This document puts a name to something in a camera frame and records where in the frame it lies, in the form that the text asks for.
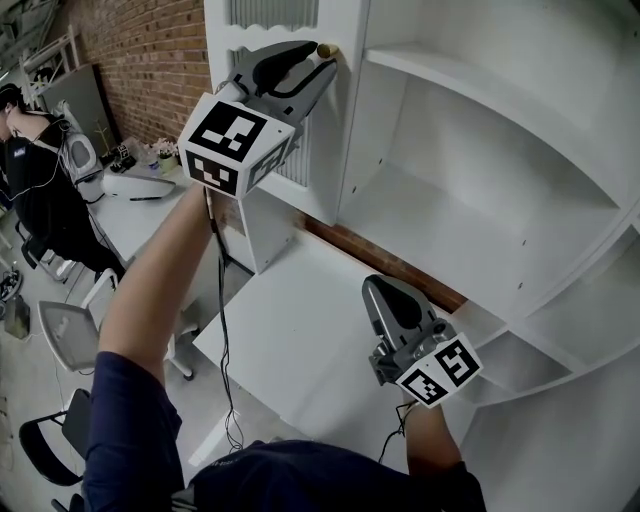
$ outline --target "forearm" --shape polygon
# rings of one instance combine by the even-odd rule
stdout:
[[[442,407],[414,407],[405,422],[409,474],[431,476],[462,460],[451,437]]]
[[[118,286],[102,325],[100,350],[120,354],[164,382],[167,345],[210,238],[202,187],[194,185]]]

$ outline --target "white chair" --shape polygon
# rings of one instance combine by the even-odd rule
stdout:
[[[118,278],[115,272],[109,269],[96,281],[80,307],[61,302],[38,302],[42,332],[58,361],[67,371],[88,370],[95,365],[99,333],[89,305],[103,286],[111,287],[111,282],[117,285]],[[186,380],[192,380],[193,370],[176,357],[175,340],[188,332],[197,335],[199,329],[197,324],[185,323],[182,318],[179,319],[178,324],[169,341],[165,360],[168,359]]]

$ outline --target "concrete floor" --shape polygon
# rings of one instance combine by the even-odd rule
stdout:
[[[6,397],[6,404],[0,400],[0,410],[8,413],[8,422],[0,417],[0,499],[13,511],[51,511],[50,502],[53,498],[68,505],[71,495],[79,492],[79,485],[63,488],[42,478],[20,446],[18,429],[25,421],[62,410],[75,389],[91,389],[92,377],[69,373],[60,366],[41,334],[36,304],[38,300],[64,302],[68,297],[68,303],[79,305],[93,285],[93,273],[77,265],[63,285],[55,283],[40,268],[32,270],[20,254],[14,224],[12,216],[0,223],[0,230],[14,244],[12,251],[3,249],[2,255],[9,262],[15,261],[15,266],[24,274],[21,294],[31,307],[33,335],[26,340],[17,340],[5,333],[0,323],[0,395]],[[218,312],[215,268],[215,249],[210,247],[191,291],[195,303],[187,310],[187,314],[197,319],[200,327],[204,327]],[[225,302],[249,277],[237,267],[227,271]],[[105,299],[108,297],[102,299],[106,308],[108,300]],[[193,381],[187,382],[171,364],[165,363],[167,393],[183,420],[178,451],[185,481],[229,449],[226,439],[223,439],[199,467],[188,463],[196,448],[229,409],[218,367],[206,359],[191,341],[188,335],[182,337],[177,345],[177,353],[194,369],[196,377]],[[245,434],[245,445],[256,439],[268,441],[276,436],[284,439],[299,437],[294,429],[280,421],[275,413],[249,393],[235,384],[232,392],[236,408],[242,414],[240,425]],[[45,436],[60,459],[80,474],[84,469],[84,461],[62,437],[59,427],[51,424],[45,430]]]

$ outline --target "white desk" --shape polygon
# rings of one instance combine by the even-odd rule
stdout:
[[[148,168],[137,164],[126,173],[152,176]],[[105,196],[90,206],[100,229],[124,261],[131,260],[153,236],[189,185],[180,166],[162,178],[177,184],[171,194],[162,199],[127,201]]]
[[[396,386],[380,387],[369,366],[377,338],[361,287],[372,273],[313,235],[297,232],[225,312],[231,378],[308,437],[377,459],[386,436],[398,427],[395,406],[402,397]],[[219,317],[194,343],[211,361],[220,361]],[[475,408],[454,397],[444,409],[461,441]],[[403,440],[390,444],[384,462],[406,471]]]

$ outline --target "ceiling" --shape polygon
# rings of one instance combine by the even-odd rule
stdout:
[[[33,53],[51,27],[59,0],[0,0],[0,74],[18,64],[25,48]]]

